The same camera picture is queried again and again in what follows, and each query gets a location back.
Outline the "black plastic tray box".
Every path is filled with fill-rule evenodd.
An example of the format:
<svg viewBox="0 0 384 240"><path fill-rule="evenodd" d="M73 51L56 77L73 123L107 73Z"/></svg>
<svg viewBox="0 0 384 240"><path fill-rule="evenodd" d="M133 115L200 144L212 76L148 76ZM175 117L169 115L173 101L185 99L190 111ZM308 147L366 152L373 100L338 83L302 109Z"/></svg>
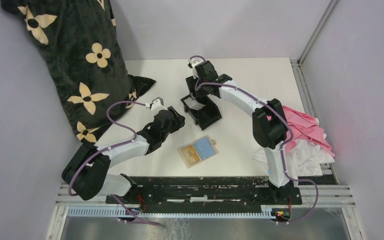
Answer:
<svg viewBox="0 0 384 240"><path fill-rule="evenodd" d="M209 128L211 125L215 124L217 121L222 119L221 111L214 101L211 100L209 96L204 96L197 98L199 103L205 105L200 110L192 110L186 104L185 100L189 95L181 98L180 101L183 104L183 109L185 113L188 113L196 126L198 126L202 131Z"/></svg>

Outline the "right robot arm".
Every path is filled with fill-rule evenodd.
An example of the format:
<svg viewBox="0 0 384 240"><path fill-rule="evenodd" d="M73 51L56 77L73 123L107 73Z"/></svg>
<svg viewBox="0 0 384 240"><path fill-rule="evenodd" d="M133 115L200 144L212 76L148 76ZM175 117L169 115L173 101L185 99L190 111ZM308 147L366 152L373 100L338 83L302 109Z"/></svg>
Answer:
<svg viewBox="0 0 384 240"><path fill-rule="evenodd" d="M294 184L286 176L283 147L289 129L281 102L249 93L232 77L219 75L213 64L202 57L192 56L187 66L192 70L192 76L185 80L189 95L181 99L184 111L202 130L222 117L210 95L230 102L249 115L252 119L252 135L263 148L267 159L269 199L275 204L282 204L289 198Z"/></svg>

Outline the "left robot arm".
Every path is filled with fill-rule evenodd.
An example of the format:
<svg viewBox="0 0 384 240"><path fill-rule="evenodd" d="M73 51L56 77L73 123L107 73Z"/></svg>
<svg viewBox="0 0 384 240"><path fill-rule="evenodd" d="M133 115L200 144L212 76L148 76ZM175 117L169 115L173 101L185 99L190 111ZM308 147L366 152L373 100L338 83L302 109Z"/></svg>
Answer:
<svg viewBox="0 0 384 240"><path fill-rule="evenodd" d="M146 156L166 141L167 137L185 125L185 117L172 106L154 115L153 121L134 133L131 139L97 147L83 143L62 171L68 184L68 195L88 201L98 194L116 195L129 204L138 191L127 175L109 174L110 168L135 157Z"/></svg>

